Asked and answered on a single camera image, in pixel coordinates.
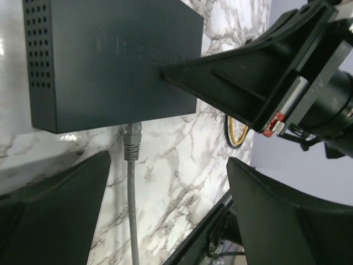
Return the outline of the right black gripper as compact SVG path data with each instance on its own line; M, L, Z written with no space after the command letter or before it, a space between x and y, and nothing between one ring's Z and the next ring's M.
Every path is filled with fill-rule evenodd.
M352 157L352 75L339 70L352 50L352 19L331 22L336 14L313 1L242 47L166 67L164 78L266 137L304 151L323 142L328 159Z

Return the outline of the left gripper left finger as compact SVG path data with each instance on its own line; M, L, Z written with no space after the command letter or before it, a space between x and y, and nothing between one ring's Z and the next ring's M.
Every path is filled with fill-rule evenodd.
M110 164L102 151L1 195L1 264L87 264Z

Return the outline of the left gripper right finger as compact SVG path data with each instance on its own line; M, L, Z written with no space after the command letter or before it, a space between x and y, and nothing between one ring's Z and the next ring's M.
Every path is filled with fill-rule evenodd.
M230 157L227 175L248 264L352 264L352 207L311 196Z

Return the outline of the black network switch box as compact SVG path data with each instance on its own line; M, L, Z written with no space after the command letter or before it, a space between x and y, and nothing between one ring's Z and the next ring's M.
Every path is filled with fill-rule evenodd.
M23 1L31 123L56 134L195 113L163 78L201 55L181 1Z

